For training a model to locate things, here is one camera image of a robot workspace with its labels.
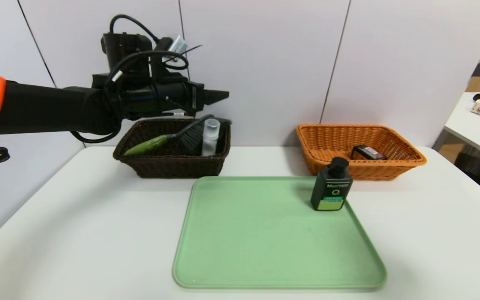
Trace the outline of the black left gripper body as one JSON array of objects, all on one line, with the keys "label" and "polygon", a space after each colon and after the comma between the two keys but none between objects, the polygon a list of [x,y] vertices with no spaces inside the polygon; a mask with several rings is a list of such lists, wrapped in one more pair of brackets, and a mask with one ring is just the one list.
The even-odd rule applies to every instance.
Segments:
[{"label": "black left gripper body", "polygon": [[162,111],[181,110],[194,115],[203,110],[203,84],[186,82],[155,83],[158,106]]}]

